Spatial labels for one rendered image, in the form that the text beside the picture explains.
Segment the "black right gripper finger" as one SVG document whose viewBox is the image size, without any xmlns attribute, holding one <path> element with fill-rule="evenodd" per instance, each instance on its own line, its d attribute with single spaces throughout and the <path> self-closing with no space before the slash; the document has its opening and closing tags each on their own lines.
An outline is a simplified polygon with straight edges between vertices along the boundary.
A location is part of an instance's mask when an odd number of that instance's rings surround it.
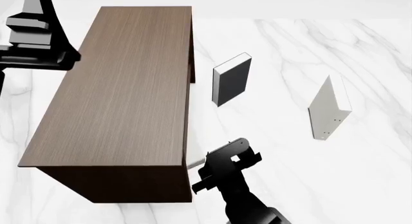
<svg viewBox="0 0 412 224">
<path fill-rule="evenodd" d="M 198 183 L 195 183 L 192 185 L 192 190 L 195 194 L 198 192 L 207 189 L 208 191 L 213 189 L 215 187 L 215 180 L 212 176 L 206 177 L 199 181 Z"/>
<path fill-rule="evenodd" d="M 253 165 L 256 165 L 260 161 L 262 161 L 261 153 L 256 153 L 253 156 L 250 155 L 248 156 L 246 166 L 252 167 Z"/>
</svg>

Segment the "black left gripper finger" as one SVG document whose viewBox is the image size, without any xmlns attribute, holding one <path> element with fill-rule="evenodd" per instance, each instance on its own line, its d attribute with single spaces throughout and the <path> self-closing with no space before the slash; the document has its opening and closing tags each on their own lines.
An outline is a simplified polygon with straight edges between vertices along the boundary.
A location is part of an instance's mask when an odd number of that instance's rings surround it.
<svg viewBox="0 0 412 224">
<path fill-rule="evenodd" d="M 52 0 L 24 0 L 23 12 L 44 15 L 44 18 L 50 24 L 51 49 L 79 55 L 78 51 L 70 44 L 61 26 Z"/>
</svg>

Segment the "brown wooden cabinet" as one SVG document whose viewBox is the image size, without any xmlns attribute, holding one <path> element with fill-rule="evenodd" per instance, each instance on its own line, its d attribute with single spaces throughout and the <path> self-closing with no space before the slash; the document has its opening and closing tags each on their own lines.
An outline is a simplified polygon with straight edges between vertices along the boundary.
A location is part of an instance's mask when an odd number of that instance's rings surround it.
<svg viewBox="0 0 412 224">
<path fill-rule="evenodd" d="M 192 8 L 102 7 L 18 164 L 94 203 L 191 202 Z"/>
</svg>

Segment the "white grey book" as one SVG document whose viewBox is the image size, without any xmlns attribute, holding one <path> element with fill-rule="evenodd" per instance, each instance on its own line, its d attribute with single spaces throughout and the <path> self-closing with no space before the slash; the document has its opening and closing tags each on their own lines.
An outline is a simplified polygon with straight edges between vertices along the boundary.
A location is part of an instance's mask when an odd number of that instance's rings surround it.
<svg viewBox="0 0 412 224">
<path fill-rule="evenodd" d="M 352 112 L 346 86 L 341 76 L 328 75 L 309 105 L 312 136 L 327 140 Z"/>
</svg>

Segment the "black book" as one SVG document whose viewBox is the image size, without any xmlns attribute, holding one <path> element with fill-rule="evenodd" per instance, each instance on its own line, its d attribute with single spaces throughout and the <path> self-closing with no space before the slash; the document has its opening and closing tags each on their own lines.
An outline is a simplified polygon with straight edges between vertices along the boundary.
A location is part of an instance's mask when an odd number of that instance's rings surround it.
<svg viewBox="0 0 412 224">
<path fill-rule="evenodd" d="M 213 68 L 212 101 L 218 107 L 245 91 L 251 62 L 243 52 Z"/>
</svg>

